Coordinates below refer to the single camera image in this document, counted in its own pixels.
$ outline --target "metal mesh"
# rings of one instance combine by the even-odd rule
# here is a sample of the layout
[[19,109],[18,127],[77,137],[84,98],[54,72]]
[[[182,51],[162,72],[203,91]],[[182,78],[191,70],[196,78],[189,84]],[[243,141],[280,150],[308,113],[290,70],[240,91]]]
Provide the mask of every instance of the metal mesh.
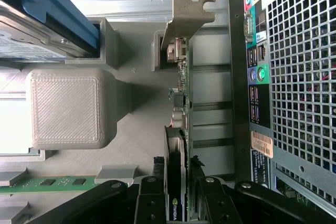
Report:
[[311,190],[312,192],[314,192],[318,196],[322,197],[327,202],[329,202],[331,204],[334,204],[336,206],[336,198],[327,194],[325,191],[321,190],[316,185],[313,185],[309,181],[304,180],[303,178],[299,177],[297,174],[291,172],[290,170],[288,170],[288,169],[286,169],[286,168],[284,168],[280,165],[277,165],[277,169],[280,170],[281,172],[283,172],[284,174],[286,174],[287,176],[291,177],[292,179],[294,179],[295,181],[297,181],[301,185],[305,186],[307,189]]
[[267,11],[274,145],[336,174],[336,0]]

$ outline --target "hard drive label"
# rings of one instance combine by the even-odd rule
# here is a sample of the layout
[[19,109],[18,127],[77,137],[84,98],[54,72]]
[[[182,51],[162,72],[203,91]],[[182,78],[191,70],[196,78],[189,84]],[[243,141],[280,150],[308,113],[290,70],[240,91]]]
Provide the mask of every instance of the hard drive label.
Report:
[[66,57],[47,48],[33,45],[31,41],[12,38],[10,33],[0,30],[0,59],[9,61],[64,61]]

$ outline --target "green ps/2 port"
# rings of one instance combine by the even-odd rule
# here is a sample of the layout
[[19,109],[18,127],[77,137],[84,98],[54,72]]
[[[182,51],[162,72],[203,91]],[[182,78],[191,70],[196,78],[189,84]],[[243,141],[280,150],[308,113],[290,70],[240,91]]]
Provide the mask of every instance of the green ps/2 port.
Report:
[[265,78],[265,70],[263,68],[258,68],[258,75],[257,75],[257,78],[258,78],[258,81],[262,82]]

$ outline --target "barcode label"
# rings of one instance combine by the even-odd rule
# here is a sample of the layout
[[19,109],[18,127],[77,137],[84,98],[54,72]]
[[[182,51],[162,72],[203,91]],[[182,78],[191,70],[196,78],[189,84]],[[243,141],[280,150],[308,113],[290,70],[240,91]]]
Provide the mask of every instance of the barcode label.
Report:
[[251,131],[252,148],[273,158],[273,139],[258,132]]
[[255,137],[255,138],[257,138],[257,139],[259,139],[259,140],[261,140],[261,141],[263,141],[265,143],[268,143],[268,144],[272,143],[271,142],[272,139],[270,137],[262,135],[262,134],[260,134],[260,133],[258,133],[256,131],[252,131],[252,133],[253,133],[253,137]]

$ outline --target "green circuit board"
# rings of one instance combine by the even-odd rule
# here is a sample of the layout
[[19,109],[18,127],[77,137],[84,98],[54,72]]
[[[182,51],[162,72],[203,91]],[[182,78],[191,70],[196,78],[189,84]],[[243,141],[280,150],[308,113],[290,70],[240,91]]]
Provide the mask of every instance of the green circuit board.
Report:
[[305,196],[300,194],[299,192],[295,191],[293,188],[288,186],[285,182],[283,182],[281,179],[277,177],[277,189],[286,197],[291,198],[292,200],[296,201],[297,203],[300,203],[302,205],[311,207],[315,209],[316,211],[324,212],[320,207],[315,205],[313,202],[311,202],[309,199],[307,199]]
[[[185,141],[186,141],[186,155],[187,155],[187,177],[191,178],[191,169],[189,167],[191,166],[190,164],[190,159],[193,157],[192,150],[193,150],[193,136],[192,136],[192,126],[193,126],[193,58],[192,58],[192,53],[190,51],[190,44],[189,40],[186,38],[183,38],[184,43],[186,45],[186,58],[179,62],[177,65],[178,68],[178,89],[182,91],[185,95],[185,105],[184,105],[184,112],[187,118],[187,124],[186,127],[183,128],[183,133],[185,136]],[[194,196],[191,195],[191,182],[190,180],[187,182],[187,205],[190,206],[188,207],[187,211],[187,219],[189,220],[191,218],[191,215],[194,213],[193,207],[193,200]]]
[[0,186],[0,194],[88,191],[95,184],[95,176],[24,177],[12,186]]

